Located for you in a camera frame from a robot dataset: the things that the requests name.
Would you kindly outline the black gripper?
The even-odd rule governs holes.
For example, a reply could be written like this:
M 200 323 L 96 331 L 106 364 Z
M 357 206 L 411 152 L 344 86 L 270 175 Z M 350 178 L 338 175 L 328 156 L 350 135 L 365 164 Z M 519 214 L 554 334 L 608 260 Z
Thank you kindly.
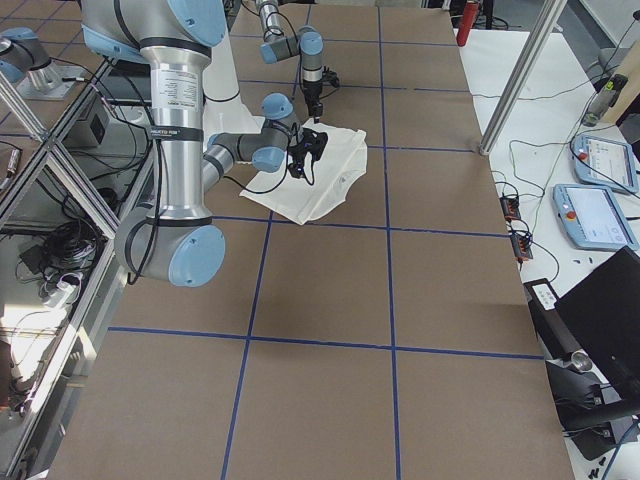
M 324 107 L 321 101 L 323 82 L 302 80 L 302 92 L 309 117 L 318 123 L 323 115 Z
M 290 162 L 287 165 L 287 170 L 292 178 L 308 180 L 305 173 L 306 158 L 308 153 L 306 151 L 290 152 Z

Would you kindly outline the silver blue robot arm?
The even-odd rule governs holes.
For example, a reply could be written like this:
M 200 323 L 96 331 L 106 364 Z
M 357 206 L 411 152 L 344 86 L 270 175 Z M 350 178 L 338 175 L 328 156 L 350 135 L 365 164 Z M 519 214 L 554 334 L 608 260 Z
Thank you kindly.
M 324 113 L 322 100 L 325 86 L 335 91 L 340 88 L 338 74 L 324 62 L 324 40 L 311 25 L 294 29 L 279 7 L 285 1 L 255 1 L 260 18 L 263 43 L 261 55 L 266 64 L 299 58 L 298 84 L 303 94 L 309 117 L 318 123 Z
M 288 98 L 270 94 L 255 134 L 221 132 L 205 141 L 205 81 L 212 55 L 228 54 L 219 1 L 84 1 L 87 46 L 105 57 L 150 67 L 155 198 L 121 221 L 114 248 L 134 284 L 147 277 L 198 287 L 221 267 L 226 243 L 204 192 L 240 161 L 261 172 L 287 170 L 311 152 L 310 130 Z

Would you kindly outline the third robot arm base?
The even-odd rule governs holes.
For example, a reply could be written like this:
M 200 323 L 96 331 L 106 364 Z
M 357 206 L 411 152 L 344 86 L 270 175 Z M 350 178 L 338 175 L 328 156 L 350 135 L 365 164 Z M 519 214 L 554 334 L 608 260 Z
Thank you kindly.
M 24 99 L 57 101 L 69 95 L 83 69 L 61 66 L 33 30 L 16 27 L 1 32 L 1 72 Z

